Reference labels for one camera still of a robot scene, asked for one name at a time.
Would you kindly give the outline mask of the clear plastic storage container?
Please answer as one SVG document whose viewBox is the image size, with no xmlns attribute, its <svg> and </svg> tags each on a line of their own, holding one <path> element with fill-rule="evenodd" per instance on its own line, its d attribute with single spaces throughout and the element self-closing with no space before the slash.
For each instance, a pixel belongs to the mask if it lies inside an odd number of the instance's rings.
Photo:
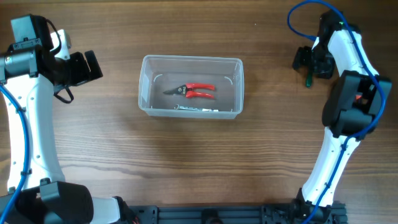
<svg viewBox="0 0 398 224">
<path fill-rule="evenodd" d="M 238 58 L 147 55 L 138 105 L 149 116 L 235 119 L 244 105 Z"/>
</svg>

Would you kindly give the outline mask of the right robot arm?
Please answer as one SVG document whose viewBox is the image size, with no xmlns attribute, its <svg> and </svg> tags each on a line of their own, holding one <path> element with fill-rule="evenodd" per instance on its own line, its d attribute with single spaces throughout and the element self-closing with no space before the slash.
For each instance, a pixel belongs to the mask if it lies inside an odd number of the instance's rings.
<svg viewBox="0 0 398 224">
<path fill-rule="evenodd" d="M 342 216 L 333 203 L 336 186 L 354 150 L 376 128 L 392 82 L 370 64 L 358 27 L 334 7 L 321 15 L 318 34 L 308 39 L 314 44 L 297 50 L 293 69 L 307 67 L 307 86 L 313 75 L 329 79 L 337 71 L 339 78 L 323 108 L 322 148 L 290 216 L 301 223 L 338 223 Z"/>
</svg>

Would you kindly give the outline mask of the red handled cutters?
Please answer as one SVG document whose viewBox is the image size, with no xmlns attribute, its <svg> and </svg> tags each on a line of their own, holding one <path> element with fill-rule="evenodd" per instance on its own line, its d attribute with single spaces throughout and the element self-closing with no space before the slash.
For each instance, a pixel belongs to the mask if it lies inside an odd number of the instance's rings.
<svg viewBox="0 0 398 224">
<path fill-rule="evenodd" d="M 211 84 L 204 83 L 186 83 L 184 85 L 178 86 L 171 90 L 166 90 L 163 92 L 165 95 L 182 95 L 186 98 L 209 98 L 214 99 L 215 97 L 209 93 L 202 93 L 195 91 L 196 89 L 205 89 L 215 91 L 215 86 Z"/>
</svg>

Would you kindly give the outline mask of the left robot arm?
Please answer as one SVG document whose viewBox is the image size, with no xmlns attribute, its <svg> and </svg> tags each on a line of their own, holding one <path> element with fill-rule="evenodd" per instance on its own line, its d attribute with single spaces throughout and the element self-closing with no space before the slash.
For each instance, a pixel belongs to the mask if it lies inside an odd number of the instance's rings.
<svg viewBox="0 0 398 224">
<path fill-rule="evenodd" d="M 70 53 L 70 39 L 47 18 L 28 14 L 11 21 L 14 43 L 1 54 L 11 143 L 2 223 L 139 223 L 120 197 L 93 197 L 68 183 L 60 168 L 52 103 L 103 73 L 93 51 Z"/>
</svg>

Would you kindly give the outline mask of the small metal wrench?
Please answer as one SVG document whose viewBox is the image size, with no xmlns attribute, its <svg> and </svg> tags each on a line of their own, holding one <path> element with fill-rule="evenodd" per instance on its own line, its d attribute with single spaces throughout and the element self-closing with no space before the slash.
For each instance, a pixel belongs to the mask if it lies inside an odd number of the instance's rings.
<svg viewBox="0 0 398 224">
<path fill-rule="evenodd" d="M 202 112 L 219 112 L 217 109 L 211 109 L 211 108 L 194 108 L 194 107 L 188 107 L 188 106 L 182 106 L 176 104 L 174 107 L 175 110 L 185 110 L 185 111 L 202 111 Z"/>
</svg>

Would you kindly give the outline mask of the green handled screwdriver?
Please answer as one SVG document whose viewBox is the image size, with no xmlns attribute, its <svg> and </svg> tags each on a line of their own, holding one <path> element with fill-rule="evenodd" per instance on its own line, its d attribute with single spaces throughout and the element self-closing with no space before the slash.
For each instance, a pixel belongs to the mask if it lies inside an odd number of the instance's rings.
<svg viewBox="0 0 398 224">
<path fill-rule="evenodd" d="M 312 86 L 312 83 L 313 83 L 313 72 L 311 70 L 308 70 L 307 77 L 305 80 L 305 86 L 307 88 L 310 88 Z"/>
</svg>

